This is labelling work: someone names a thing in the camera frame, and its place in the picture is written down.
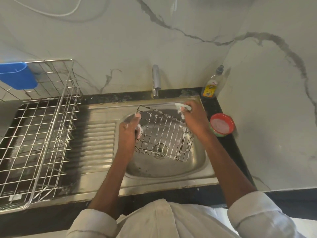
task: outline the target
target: drain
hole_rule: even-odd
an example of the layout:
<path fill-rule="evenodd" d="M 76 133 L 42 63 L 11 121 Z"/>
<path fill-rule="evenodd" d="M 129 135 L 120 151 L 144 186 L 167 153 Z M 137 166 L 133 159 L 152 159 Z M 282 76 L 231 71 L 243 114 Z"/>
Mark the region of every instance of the drain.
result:
<path fill-rule="evenodd" d="M 167 146 L 163 143 L 154 145 L 152 154 L 156 159 L 163 160 L 167 154 Z"/>

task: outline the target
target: ribbed drainboard surface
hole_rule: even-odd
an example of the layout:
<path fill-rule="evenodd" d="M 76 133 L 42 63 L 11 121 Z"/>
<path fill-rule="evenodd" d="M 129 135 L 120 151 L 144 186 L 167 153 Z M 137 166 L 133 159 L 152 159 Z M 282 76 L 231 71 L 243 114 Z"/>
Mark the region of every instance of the ribbed drainboard surface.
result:
<path fill-rule="evenodd" d="M 67 154 L 68 172 L 91 173 L 108 170 L 113 159 L 115 122 L 78 122 Z"/>

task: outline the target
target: stainless steel sink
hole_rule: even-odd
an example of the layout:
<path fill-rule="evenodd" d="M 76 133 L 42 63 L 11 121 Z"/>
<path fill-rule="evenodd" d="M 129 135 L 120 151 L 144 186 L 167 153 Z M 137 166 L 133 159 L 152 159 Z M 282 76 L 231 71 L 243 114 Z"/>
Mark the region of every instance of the stainless steel sink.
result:
<path fill-rule="evenodd" d="M 175 102 L 189 99 L 200 101 L 199 96 L 158 100 L 131 101 L 82 105 L 75 122 L 74 139 L 66 157 L 61 184 L 65 189 L 53 200 L 32 204 L 30 207 L 91 200 L 107 171 L 118 147 L 118 126 L 134 115 L 139 105 L 178 115 Z M 218 184 L 213 168 L 199 140 L 194 137 L 187 162 L 158 159 L 134 153 L 123 178 L 120 196 L 142 194 L 166 189 Z"/>

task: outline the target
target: shirt sleeve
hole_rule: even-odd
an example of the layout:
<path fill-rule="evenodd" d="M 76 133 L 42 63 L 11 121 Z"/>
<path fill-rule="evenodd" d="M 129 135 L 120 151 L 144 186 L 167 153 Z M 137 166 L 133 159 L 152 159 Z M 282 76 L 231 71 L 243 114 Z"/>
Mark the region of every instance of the shirt sleeve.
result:
<path fill-rule="evenodd" d="M 116 234 L 116 220 L 104 212 L 85 209 L 74 220 L 66 238 L 112 238 Z"/>
<path fill-rule="evenodd" d="M 294 222 L 264 193 L 251 192 L 228 209 L 232 226 L 243 238 L 304 237 Z"/>

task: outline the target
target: person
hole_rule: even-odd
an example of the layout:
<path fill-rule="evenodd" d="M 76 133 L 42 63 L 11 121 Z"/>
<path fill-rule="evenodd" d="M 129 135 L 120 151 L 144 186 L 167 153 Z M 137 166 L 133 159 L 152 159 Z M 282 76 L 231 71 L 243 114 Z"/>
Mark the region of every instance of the person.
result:
<path fill-rule="evenodd" d="M 111 168 L 87 209 L 81 211 L 67 238 L 99 237 L 304 237 L 294 222 L 244 176 L 209 127 L 203 106 L 185 103 L 182 110 L 188 128 L 203 144 L 228 206 L 228 218 L 238 232 L 225 226 L 211 207 L 156 200 L 115 220 L 116 202 L 135 145 L 135 129 L 141 115 L 119 125 L 119 143 Z"/>

